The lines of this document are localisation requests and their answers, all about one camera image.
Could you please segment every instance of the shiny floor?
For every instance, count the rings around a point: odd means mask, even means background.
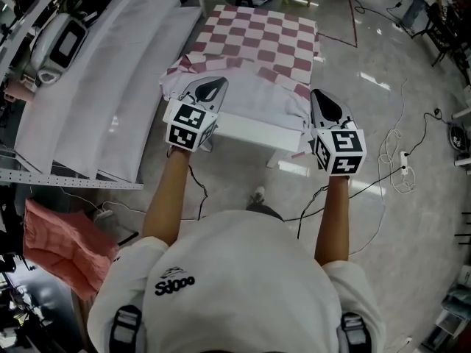
[[[208,5],[220,0],[207,0]],[[386,16],[386,7],[399,0],[360,0]],[[411,0],[394,10],[401,16]],[[436,50],[426,38],[412,40],[391,21],[371,12],[362,15],[351,10],[358,3],[349,0],[312,0],[310,7],[302,0],[288,0],[283,11],[311,18],[319,23],[322,54],[314,62],[313,88],[322,88],[345,99],[356,123],[366,136],[368,158],[358,176],[351,181],[350,192],[366,187],[378,179],[378,151],[387,132],[402,110],[401,86],[405,112],[398,125],[401,150],[411,150],[422,137],[422,114],[440,108],[444,118],[460,109],[458,71],[449,60],[431,67]],[[424,24],[419,17],[417,27]],[[149,135],[141,163],[144,190],[104,191],[100,199],[123,202],[131,208],[145,210],[157,187],[166,161],[163,141],[165,126],[161,121],[162,103]],[[409,165],[416,175],[416,189],[400,195],[381,182],[350,202],[351,252],[361,250],[350,259],[361,265],[375,291],[388,329],[385,352],[396,352],[407,336],[413,342],[402,352],[411,352],[427,335],[440,311],[440,301],[467,256],[467,249],[453,237],[465,229],[461,211],[468,205],[468,178],[463,169],[453,166],[456,153],[447,138],[447,127],[428,118],[427,135]],[[395,146],[394,137],[389,144]],[[209,192],[203,215],[221,210],[245,208],[249,195],[258,185],[266,187],[266,202],[284,219],[300,215],[312,195],[327,177],[317,169],[312,155],[280,161],[274,169],[265,167],[272,155],[269,149],[225,138],[215,138],[213,153],[198,151],[191,158],[197,179]],[[382,176],[388,165],[380,167]],[[395,174],[394,183],[401,182]],[[188,176],[184,217],[197,216],[202,190]],[[310,211],[323,206],[325,194],[313,203]],[[114,207],[118,224],[139,229],[143,216],[123,207]],[[319,228],[319,213],[302,223],[300,239],[314,253]],[[286,224],[296,234],[296,221]],[[185,227],[191,228],[191,222]]]

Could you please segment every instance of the pink and white checkered cloth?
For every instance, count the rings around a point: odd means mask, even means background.
[[[252,60],[309,85],[313,57],[319,54],[317,23],[271,10],[216,5],[191,54]]]
[[[310,101],[311,94],[306,85],[290,79],[287,76],[283,76],[278,72],[272,71],[271,69],[265,68],[260,63],[255,63],[253,60],[241,59],[240,57],[224,57],[209,54],[184,55],[167,70],[167,72],[162,76],[162,79],[165,79],[166,75],[173,74],[177,71],[201,74],[207,71],[217,71],[229,68],[246,69],[248,72],[254,73],[267,81],[279,85],[287,90],[294,91],[306,102]]]

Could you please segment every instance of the pink cloth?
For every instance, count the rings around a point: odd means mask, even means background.
[[[26,201],[24,256],[70,286],[81,299],[96,295],[118,245],[83,212],[56,213]]]

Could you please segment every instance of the black logo print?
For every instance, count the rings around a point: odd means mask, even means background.
[[[162,276],[160,276],[161,279],[168,279],[175,277],[177,274],[185,274],[186,272],[182,270],[180,267],[172,267],[167,269]]]
[[[190,276],[182,279],[170,279],[169,281],[161,281],[155,285],[155,295],[162,296],[163,294],[172,294],[177,292],[185,286],[191,286],[194,284],[194,277]]]

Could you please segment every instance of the shoe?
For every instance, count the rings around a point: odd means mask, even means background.
[[[258,186],[254,193],[250,196],[251,204],[262,205],[265,202],[265,187]]]

